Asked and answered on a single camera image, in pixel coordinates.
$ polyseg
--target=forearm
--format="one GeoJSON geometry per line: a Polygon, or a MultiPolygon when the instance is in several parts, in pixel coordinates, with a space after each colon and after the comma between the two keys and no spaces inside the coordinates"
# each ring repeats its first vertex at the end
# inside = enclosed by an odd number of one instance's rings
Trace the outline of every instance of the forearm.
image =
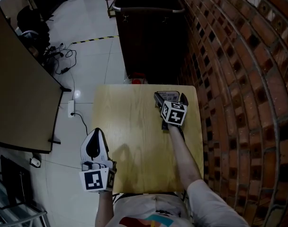
{"type": "Polygon", "coordinates": [[[95,227],[105,227],[113,216],[112,192],[101,192],[95,227]]]}
{"type": "Polygon", "coordinates": [[[192,182],[201,179],[200,171],[197,163],[188,150],[179,129],[170,124],[168,124],[168,129],[171,135],[171,142],[178,165],[180,180],[184,189],[187,190],[192,182]]]}

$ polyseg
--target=tiled floor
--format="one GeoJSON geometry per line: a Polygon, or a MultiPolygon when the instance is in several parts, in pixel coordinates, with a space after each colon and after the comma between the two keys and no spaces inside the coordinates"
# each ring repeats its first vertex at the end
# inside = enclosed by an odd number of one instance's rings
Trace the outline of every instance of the tiled floor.
{"type": "MultiPolygon", "coordinates": [[[[97,37],[118,35],[116,19],[109,18],[105,0],[69,0],[63,3],[48,21],[50,42],[58,47],[61,42],[71,42],[97,37]]],[[[65,87],[73,89],[75,82],[75,110],[91,124],[94,91],[100,84],[121,84],[125,80],[125,67],[119,38],[74,44],[77,64],[69,72],[56,75],[65,87]]],[[[74,57],[59,58],[61,69],[73,65],[74,57]]],[[[85,193],[79,181],[80,146],[86,137],[80,117],[68,118],[67,102],[71,93],[64,93],[60,104],[55,137],[61,145],[54,144],[53,151],[42,157],[41,168],[28,164],[32,153],[0,148],[0,155],[29,168],[32,176],[35,201],[48,212],[52,227],[94,226],[99,195],[85,193]]]]}

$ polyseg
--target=wooden table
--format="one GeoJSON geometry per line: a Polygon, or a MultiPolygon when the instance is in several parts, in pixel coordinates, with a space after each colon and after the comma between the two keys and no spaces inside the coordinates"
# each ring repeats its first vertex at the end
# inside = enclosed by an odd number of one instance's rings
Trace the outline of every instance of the wooden table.
{"type": "Polygon", "coordinates": [[[103,130],[109,157],[117,162],[114,192],[182,191],[169,133],[155,107],[156,91],[179,91],[189,101],[182,126],[203,176],[203,144],[196,89],[177,85],[102,85],[93,103],[92,129],[103,130]]]}

